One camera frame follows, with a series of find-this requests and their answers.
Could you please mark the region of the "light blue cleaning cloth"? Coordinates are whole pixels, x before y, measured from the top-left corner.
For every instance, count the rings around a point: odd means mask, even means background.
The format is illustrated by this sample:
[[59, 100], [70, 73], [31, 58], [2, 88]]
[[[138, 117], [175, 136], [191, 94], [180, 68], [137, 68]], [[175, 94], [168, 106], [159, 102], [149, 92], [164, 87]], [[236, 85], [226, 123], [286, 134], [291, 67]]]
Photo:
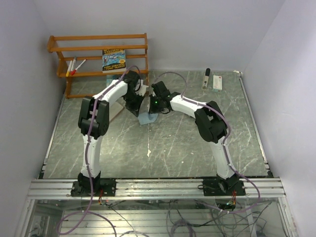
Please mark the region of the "light blue cleaning cloth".
[[155, 122], [158, 118], [158, 114], [149, 114], [148, 112], [145, 112], [139, 114], [137, 118], [140, 125], [146, 125]]

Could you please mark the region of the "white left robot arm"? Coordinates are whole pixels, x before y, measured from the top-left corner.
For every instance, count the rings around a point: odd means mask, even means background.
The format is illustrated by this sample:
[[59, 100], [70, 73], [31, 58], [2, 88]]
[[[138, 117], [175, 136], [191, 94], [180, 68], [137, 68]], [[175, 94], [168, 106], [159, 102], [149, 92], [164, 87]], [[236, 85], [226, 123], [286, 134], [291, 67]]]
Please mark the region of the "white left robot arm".
[[84, 154], [78, 183], [89, 196], [97, 195], [101, 189], [100, 150], [110, 125], [111, 106], [123, 98], [125, 108], [138, 117], [146, 88], [137, 72], [128, 71], [100, 93], [83, 98], [78, 127], [83, 137]]

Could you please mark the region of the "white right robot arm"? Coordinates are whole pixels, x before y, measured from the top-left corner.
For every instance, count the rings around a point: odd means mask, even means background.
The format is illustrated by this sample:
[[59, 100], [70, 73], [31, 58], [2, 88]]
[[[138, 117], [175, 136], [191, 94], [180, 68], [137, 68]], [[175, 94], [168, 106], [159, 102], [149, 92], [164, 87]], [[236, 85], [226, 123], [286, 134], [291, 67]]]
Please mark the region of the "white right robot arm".
[[149, 113], [165, 114], [176, 111], [194, 118], [201, 138], [210, 143], [216, 161], [218, 191], [225, 196], [233, 192], [239, 176], [226, 147], [231, 129], [217, 103], [202, 103], [178, 92], [171, 93], [162, 81], [152, 84], [152, 89]]

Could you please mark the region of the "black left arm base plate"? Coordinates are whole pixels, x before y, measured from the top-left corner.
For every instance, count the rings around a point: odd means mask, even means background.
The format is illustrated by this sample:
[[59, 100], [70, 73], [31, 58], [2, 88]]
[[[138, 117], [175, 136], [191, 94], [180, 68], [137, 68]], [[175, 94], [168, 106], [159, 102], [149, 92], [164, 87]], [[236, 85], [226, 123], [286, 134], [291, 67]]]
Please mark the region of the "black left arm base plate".
[[94, 197], [114, 197], [116, 193], [116, 181], [115, 179], [104, 179], [101, 178], [94, 182], [93, 191], [91, 191], [90, 180], [86, 179], [82, 182], [74, 181], [72, 184], [70, 195], [72, 197], [90, 197], [93, 193]]

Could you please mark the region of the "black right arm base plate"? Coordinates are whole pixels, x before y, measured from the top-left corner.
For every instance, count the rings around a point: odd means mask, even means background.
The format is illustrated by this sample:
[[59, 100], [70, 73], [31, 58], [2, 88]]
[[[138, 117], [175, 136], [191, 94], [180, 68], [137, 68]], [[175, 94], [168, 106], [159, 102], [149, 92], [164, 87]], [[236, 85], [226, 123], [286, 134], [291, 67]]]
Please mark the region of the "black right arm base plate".
[[203, 190], [205, 197], [244, 196], [246, 194], [244, 183], [241, 180], [238, 180], [234, 185], [229, 187], [225, 182], [219, 182], [217, 178], [211, 177], [203, 179], [202, 184], [198, 188]]

